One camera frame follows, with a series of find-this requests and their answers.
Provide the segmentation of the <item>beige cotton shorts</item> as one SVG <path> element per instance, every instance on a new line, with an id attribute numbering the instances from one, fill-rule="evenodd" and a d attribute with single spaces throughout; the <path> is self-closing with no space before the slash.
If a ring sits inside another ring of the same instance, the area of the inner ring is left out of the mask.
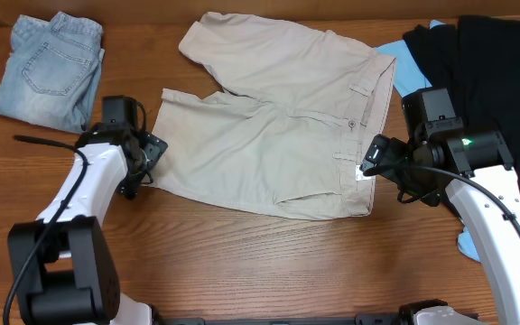
<path id="1" fill-rule="evenodd" d="M 385 125 L 393 56 L 333 31 L 214 12 L 179 49 L 220 89 L 163 91 L 153 131 L 168 148 L 154 187 L 285 218 L 371 212 L 375 182 L 357 169 Z"/>

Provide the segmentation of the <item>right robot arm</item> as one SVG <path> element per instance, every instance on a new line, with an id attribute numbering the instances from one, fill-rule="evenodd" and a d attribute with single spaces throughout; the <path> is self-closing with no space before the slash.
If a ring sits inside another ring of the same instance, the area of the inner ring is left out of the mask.
<path id="1" fill-rule="evenodd" d="M 445 88 L 402 100 L 409 139 L 376 135 L 359 169 L 393 182 L 398 200 L 447 205 L 468 230 L 502 324 L 520 324 L 520 190 L 501 133 L 466 127 Z"/>

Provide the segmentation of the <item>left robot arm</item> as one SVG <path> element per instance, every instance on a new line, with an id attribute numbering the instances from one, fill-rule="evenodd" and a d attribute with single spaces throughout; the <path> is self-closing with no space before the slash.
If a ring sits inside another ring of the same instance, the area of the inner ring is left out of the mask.
<path id="1" fill-rule="evenodd" d="M 152 184 L 168 147 L 148 132 L 146 121 L 136 99 L 103 97 L 101 121 L 66 147 L 74 161 L 56 197 L 36 220 L 8 233 L 14 282 L 4 324 L 14 304 L 26 324 L 163 323 L 151 304 L 122 293 L 102 231 L 112 198 L 132 200 Z"/>

